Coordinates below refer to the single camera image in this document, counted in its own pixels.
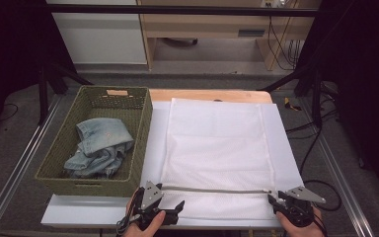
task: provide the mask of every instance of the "aluminum rail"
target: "aluminum rail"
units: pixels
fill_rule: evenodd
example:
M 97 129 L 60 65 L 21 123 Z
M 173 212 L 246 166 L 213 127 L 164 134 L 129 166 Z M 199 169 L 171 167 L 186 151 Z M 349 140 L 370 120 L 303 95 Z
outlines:
M 309 113 L 311 111 L 310 103 L 305 101 L 305 99 L 300 99 L 299 102 L 301 103 L 301 107 L 306 109 L 304 111 L 309 121 L 312 121 L 311 115 Z M 314 131 L 317 132 L 317 128 L 315 126 L 312 127 Z M 365 217 L 361 206 L 355 197 L 355 194 L 353 193 L 345 176 L 343 175 L 341 168 L 338 165 L 338 162 L 335 159 L 335 156 L 332 153 L 332 150 L 325 138 L 324 133 L 325 131 L 323 130 L 321 136 L 319 137 L 319 144 L 325 153 L 325 163 L 328 167 L 329 173 L 334 180 L 335 186 L 340 193 L 343 205 L 349 215 L 350 220 L 352 221 L 353 227 L 355 228 L 355 231 L 359 237 L 373 237 L 374 233 L 367 221 L 367 218 Z
M 152 5 L 86 5 L 86 4 L 26 4 L 25 10 L 52 13 L 91 14 L 167 14 L 167 15 L 226 15 L 226 16 L 273 16 L 318 17 L 335 14 L 332 11 L 298 8 L 247 8 L 204 6 L 152 6 Z
M 11 201 L 11 198 L 13 197 L 19 183 L 23 179 L 24 174 L 26 173 L 27 168 L 29 167 L 38 149 L 38 146 L 41 143 L 41 140 L 48 129 L 48 126 L 50 125 L 52 119 L 54 118 L 55 112 L 57 110 L 57 107 L 61 99 L 62 99 L 62 95 L 55 95 L 53 97 L 52 103 L 48 109 L 48 116 L 46 120 L 37 127 L 35 133 L 30 139 L 29 144 L 27 145 L 26 149 L 21 155 L 20 160 L 15 166 L 11 176 L 9 177 L 7 183 L 2 189 L 1 194 L 0 194 L 0 219 L 2 215 L 4 214 L 9 202 Z

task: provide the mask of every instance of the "metal frame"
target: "metal frame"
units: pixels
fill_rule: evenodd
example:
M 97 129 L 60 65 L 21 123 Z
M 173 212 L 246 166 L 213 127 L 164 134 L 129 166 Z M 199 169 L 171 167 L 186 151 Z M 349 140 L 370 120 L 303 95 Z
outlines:
M 334 14 L 333 12 L 323 12 L 314 9 L 273 9 L 273 8 L 239 8 L 239 7 L 194 7 L 194 6 L 122 6 L 122 5 L 72 5 L 72 4 L 25 4 L 22 6 L 23 10 L 31 11 L 46 11 L 51 13 L 89 13 L 89 14 L 176 14 L 176 15 L 229 15 L 229 16 L 276 16 L 276 17 L 318 17 L 328 14 Z M 26 172 L 42 137 L 51 122 L 55 110 L 60 102 L 58 98 L 48 109 L 46 101 L 46 78 L 44 69 L 53 67 L 56 71 L 62 72 L 62 74 L 71 77 L 81 84 L 86 84 L 87 81 L 76 73 L 70 72 L 60 67 L 55 67 L 56 62 L 43 62 L 48 65 L 43 65 L 41 69 L 41 75 L 39 79 L 40 83 L 40 98 L 41 109 L 45 110 L 41 112 L 40 123 L 33 135 L 29 145 L 20 158 L 19 163 L 15 167 L 11 177 L 0 194 L 0 218 L 3 215 L 6 207 L 8 206 L 18 184 L 21 182 L 24 173 Z M 298 74 L 302 74 L 309 71 L 309 68 L 300 68 L 297 71 Z M 266 87 L 266 91 L 272 91 L 274 88 L 285 84 L 288 81 L 294 79 L 294 76 L 288 76 L 287 78 Z M 343 178 L 341 170 L 334 159 L 331 150 L 324 138 L 320 140 L 321 146 L 326 152 L 326 162 L 330 168 L 331 175 L 333 176 L 337 188 L 341 191 L 341 197 L 345 202 L 345 208 L 349 213 L 351 221 L 359 236 L 373 236 L 372 230 L 357 203 L 352 190 L 348 183 Z

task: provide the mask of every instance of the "table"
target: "table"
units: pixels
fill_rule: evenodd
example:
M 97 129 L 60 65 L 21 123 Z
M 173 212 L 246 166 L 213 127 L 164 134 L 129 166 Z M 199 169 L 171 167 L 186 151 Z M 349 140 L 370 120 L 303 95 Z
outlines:
M 275 170 L 275 187 L 286 191 L 303 185 L 275 104 L 267 92 L 235 90 L 150 90 L 153 116 L 140 186 L 160 181 L 170 100 L 172 98 L 263 103 L 269 153 Z M 61 228 L 115 228 L 125 214 L 128 197 L 68 197 L 53 195 L 41 223 Z M 179 229 L 262 229 L 279 227 L 273 220 L 200 220 L 180 218 Z
M 274 8 L 319 9 L 321 0 L 285 1 L 283 6 L 278 1 L 253 0 L 138 0 L 142 6 L 219 6 L 264 8 L 266 2 L 272 2 Z M 256 39 L 257 45 L 264 58 L 265 67 L 271 71 L 281 54 L 282 46 L 287 40 L 305 40 L 309 34 L 314 18 L 303 17 L 274 17 L 273 31 L 269 28 L 267 16 L 191 16 L 141 14 L 142 34 L 146 48 L 148 67 L 153 68 L 156 39 Z

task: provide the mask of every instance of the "metal rod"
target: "metal rod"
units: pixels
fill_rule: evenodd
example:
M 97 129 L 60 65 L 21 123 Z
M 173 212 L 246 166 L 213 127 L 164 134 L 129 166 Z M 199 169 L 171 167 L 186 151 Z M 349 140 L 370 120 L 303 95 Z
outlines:
M 86 5 L 86 4 L 26 4 L 25 9 L 52 13 L 105 13 L 105 14 L 167 14 L 167 15 L 227 15 L 227 16 L 274 16 L 317 17 L 335 12 L 318 9 L 293 8 L 246 8 L 201 6 L 134 6 L 134 5 Z

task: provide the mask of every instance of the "white table surface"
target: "white table surface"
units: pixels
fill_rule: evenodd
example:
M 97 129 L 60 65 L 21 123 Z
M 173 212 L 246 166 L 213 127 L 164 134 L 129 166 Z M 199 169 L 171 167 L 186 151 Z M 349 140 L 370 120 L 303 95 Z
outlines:
M 141 187 L 146 181 L 160 182 L 166 154 L 166 130 L 171 102 L 153 102 L 153 115 L 143 165 Z M 269 155 L 279 191 L 303 186 L 291 147 L 275 104 L 263 104 Z M 128 197 L 75 197 L 53 195 L 41 220 L 43 225 L 59 228 L 115 228 L 125 215 Z M 207 220 L 180 218 L 179 229 L 263 229 L 280 227 L 273 220 Z

